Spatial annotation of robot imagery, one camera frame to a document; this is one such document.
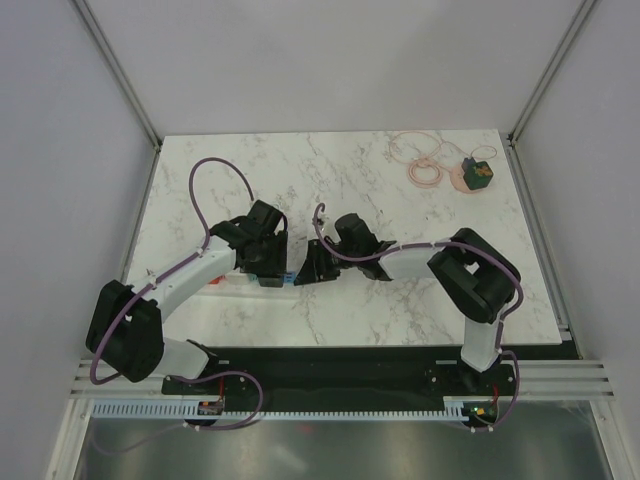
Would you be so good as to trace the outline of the white power strip coloured sockets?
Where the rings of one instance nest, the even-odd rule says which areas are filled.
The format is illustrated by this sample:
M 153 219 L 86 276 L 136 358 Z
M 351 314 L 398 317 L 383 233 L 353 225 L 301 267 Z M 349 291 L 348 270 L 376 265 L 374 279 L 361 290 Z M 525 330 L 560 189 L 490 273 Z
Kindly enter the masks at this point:
M 293 284 L 297 273 L 294 271 L 287 271 L 283 276 L 284 284 Z M 209 282 L 209 285 L 219 285 L 222 283 L 229 283 L 231 285 L 247 285 L 251 283 L 259 283 L 259 278 L 255 274 L 242 273 L 242 272 L 230 272 L 227 275 L 217 277 Z

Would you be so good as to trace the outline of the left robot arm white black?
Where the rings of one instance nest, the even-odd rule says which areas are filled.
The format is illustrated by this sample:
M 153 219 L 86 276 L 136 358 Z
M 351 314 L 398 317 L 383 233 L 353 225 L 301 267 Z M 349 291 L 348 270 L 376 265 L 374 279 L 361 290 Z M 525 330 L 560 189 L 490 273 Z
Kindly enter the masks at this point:
M 246 215 L 206 228 L 202 246 L 165 272 L 103 286 L 86 337 L 94 355 L 91 382 L 124 377 L 137 383 L 159 374 L 184 376 L 198 393 L 215 389 L 220 371 L 210 362 L 213 353 L 193 340 L 166 338 L 163 324 L 212 280 L 235 270 L 255 276 L 262 287 L 282 287 L 287 227 L 283 212 L 258 200 Z

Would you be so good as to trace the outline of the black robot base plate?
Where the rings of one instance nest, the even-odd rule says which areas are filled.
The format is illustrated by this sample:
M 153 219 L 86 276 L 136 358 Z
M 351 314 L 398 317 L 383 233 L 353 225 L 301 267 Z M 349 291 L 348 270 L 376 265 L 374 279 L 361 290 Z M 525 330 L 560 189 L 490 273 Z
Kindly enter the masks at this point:
M 447 397 L 493 400 L 516 386 L 511 364 L 477 373 L 457 347 L 215 347 L 201 383 L 164 380 L 165 395 L 222 394 L 240 407 L 439 407 Z

